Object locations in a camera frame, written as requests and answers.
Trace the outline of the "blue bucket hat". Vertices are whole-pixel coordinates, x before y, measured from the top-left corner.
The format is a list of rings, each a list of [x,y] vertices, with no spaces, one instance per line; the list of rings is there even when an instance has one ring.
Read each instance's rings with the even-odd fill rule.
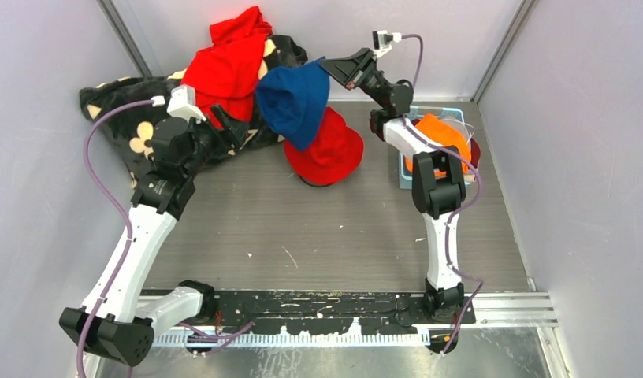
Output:
[[[271,131],[298,151],[315,140],[329,99],[329,74],[323,57],[305,65],[276,67],[259,81],[255,98]]]

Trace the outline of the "red bucket hat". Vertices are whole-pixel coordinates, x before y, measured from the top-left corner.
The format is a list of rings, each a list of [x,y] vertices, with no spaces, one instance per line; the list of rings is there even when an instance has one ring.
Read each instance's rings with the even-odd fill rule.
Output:
[[[329,106],[317,136],[306,150],[299,151],[284,141],[284,155],[294,173],[319,183],[346,179],[359,167],[363,153],[361,135]]]

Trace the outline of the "orange hat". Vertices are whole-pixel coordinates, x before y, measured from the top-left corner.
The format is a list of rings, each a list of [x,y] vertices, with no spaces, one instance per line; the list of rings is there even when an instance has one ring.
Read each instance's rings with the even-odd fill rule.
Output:
[[[452,117],[440,119],[431,113],[414,119],[412,124],[433,142],[442,146],[454,146],[463,158],[472,161],[470,133],[465,124]]]

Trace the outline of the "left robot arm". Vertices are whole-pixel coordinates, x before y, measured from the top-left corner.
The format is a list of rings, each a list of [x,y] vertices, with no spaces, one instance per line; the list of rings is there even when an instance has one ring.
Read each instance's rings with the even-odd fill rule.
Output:
[[[154,126],[146,142],[151,170],[141,178],[129,209],[118,207],[125,229],[102,275],[81,305],[65,308],[59,324],[76,344],[76,371],[85,376],[84,356],[139,365],[155,339],[172,327],[193,320],[214,320],[214,288],[194,280],[138,307],[145,279],[163,243],[195,192],[194,180],[214,150],[237,150],[249,125],[212,106],[204,115],[194,106],[173,111]]]

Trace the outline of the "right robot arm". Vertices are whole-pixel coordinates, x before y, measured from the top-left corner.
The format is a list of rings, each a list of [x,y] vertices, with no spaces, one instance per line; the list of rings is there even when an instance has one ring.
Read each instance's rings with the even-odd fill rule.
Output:
[[[429,256],[422,309],[432,322],[442,324],[463,306],[465,294],[456,272],[457,215],[466,200],[460,154],[453,146],[433,142],[407,119],[413,85],[389,82],[377,68],[373,50],[325,59],[320,66],[342,87],[358,88],[380,106],[370,113],[370,130],[412,163],[411,196],[426,225]]]

